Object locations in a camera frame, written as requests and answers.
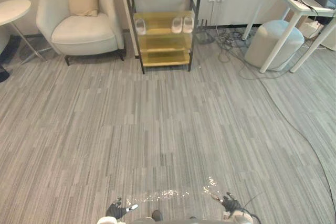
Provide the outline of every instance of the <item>gray carpet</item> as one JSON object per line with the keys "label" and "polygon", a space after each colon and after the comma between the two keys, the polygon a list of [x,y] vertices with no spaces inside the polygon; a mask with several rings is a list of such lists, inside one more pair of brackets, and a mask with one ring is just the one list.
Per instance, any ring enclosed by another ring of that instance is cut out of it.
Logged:
{"label": "gray carpet", "polygon": [[314,147],[336,195],[335,52],[318,49],[295,74],[261,79],[275,106],[259,80],[241,76],[281,73],[242,69],[216,44],[198,46],[191,72],[145,75],[130,48],[125,61],[111,54],[69,67],[52,51],[48,63],[20,65],[20,48],[4,66],[0,223],[96,223],[117,196],[139,204],[126,223],[154,209],[165,220],[220,220],[208,191],[243,205],[261,193],[246,208],[263,224],[335,223],[313,149],[276,108]]}

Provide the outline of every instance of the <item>armchair leg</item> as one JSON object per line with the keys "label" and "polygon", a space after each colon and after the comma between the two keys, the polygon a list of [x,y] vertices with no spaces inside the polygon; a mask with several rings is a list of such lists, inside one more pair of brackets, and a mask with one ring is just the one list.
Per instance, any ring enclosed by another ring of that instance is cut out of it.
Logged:
{"label": "armchair leg", "polygon": [[126,55],[126,47],[124,49],[118,49],[117,54],[119,55],[120,59],[124,61],[124,54]]}
{"label": "armchair leg", "polygon": [[69,63],[69,58],[70,58],[69,55],[65,55],[65,56],[64,56],[65,62],[67,63],[68,66],[70,65],[70,63]]}

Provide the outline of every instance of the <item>white slipper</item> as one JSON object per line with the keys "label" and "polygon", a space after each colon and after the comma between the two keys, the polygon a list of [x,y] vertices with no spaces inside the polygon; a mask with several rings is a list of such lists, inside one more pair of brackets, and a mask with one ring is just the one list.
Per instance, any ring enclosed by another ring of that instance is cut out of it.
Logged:
{"label": "white slipper", "polygon": [[139,35],[146,34],[146,24],[142,18],[139,18],[135,21],[135,29],[137,30],[136,33]]}
{"label": "white slipper", "polygon": [[190,34],[194,29],[194,19],[190,17],[184,17],[183,19],[183,32]]}
{"label": "white slipper", "polygon": [[172,32],[174,34],[179,34],[182,32],[183,19],[182,17],[176,17],[172,21]]}

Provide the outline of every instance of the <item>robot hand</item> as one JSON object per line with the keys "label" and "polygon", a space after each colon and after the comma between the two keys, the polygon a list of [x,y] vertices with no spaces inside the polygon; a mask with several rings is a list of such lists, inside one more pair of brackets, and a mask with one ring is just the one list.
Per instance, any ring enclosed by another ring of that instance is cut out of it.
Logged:
{"label": "robot hand", "polygon": [[239,201],[235,197],[233,197],[231,193],[227,192],[226,194],[230,197],[230,199],[224,196],[223,201],[220,201],[222,203],[222,206],[225,207],[225,210],[227,212],[234,212],[235,210],[241,210],[241,205]]}
{"label": "robot hand", "polygon": [[119,207],[121,205],[121,198],[115,200],[106,211],[106,216],[115,217],[117,220],[123,217],[130,211],[136,210],[138,205],[132,205],[130,207]]}

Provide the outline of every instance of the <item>desk leg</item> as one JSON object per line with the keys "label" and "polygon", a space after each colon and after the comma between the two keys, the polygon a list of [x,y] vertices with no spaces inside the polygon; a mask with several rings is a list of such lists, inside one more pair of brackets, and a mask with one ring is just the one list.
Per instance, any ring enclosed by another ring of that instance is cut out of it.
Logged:
{"label": "desk leg", "polygon": [[290,8],[287,7],[287,9],[285,10],[285,12],[283,13],[283,15],[281,17],[281,20],[284,20],[286,18],[287,14],[289,13],[289,10],[290,10]]}
{"label": "desk leg", "polygon": [[286,39],[288,38],[288,36],[292,32],[292,30],[295,27],[296,23],[299,21],[300,17],[301,17],[301,13],[294,13],[293,18],[290,20],[290,22],[289,22],[286,30],[283,32],[281,38],[278,40],[278,42],[274,46],[272,52],[270,53],[270,55],[268,56],[268,58],[264,62],[263,66],[261,67],[261,69],[259,71],[260,73],[265,73],[265,71],[267,70],[267,68],[269,67],[269,65],[271,65],[273,59],[275,58],[275,56],[277,55],[277,53],[280,51],[281,47],[283,46],[283,44],[285,43]]}
{"label": "desk leg", "polygon": [[251,21],[250,21],[250,23],[248,23],[248,25],[247,25],[247,27],[245,29],[244,35],[241,38],[242,40],[246,40],[247,39],[247,36],[250,33],[250,31],[251,31],[252,25],[256,21],[256,18],[258,16],[258,13],[260,11],[261,6],[263,5],[263,2],[264,2],[264,0],[259,0],[259,3],[257,5],[257,8],[256,8],[256,10],[255,10],[252,18],[251,18]]}
{"label": "desk leg", "polygon": [[294,73],[298,68],[308,59],[308,57],[314,52],[314,50],[324,41],[324,39],[329,35],[329,33],[336,27],[336,18],[333,18],[322,33],[316,38],[316,40],[311,44],[307,52],[295,63],[295,65],[290,69],[291,73]]}
{"label": "desk leg", "polygon": [[17,28],[17,26],[14,24],[14,22],[11,22],[11,25],[14,27],[14,29],[17,31],[17,33],[20,34],[21,38],[26,42],[26,44],[28,45],[28,47],[30,47],[30,49],[34,52],[34,54],[37,57],[39,57],[40,59],[47,61],[47,59],[45,57],[43,57],[38,51],[35,50],[34,47],[32,47],[32,45],[29,43],[29,41],[21,33],[21,31],[19,30],[19,28]]}

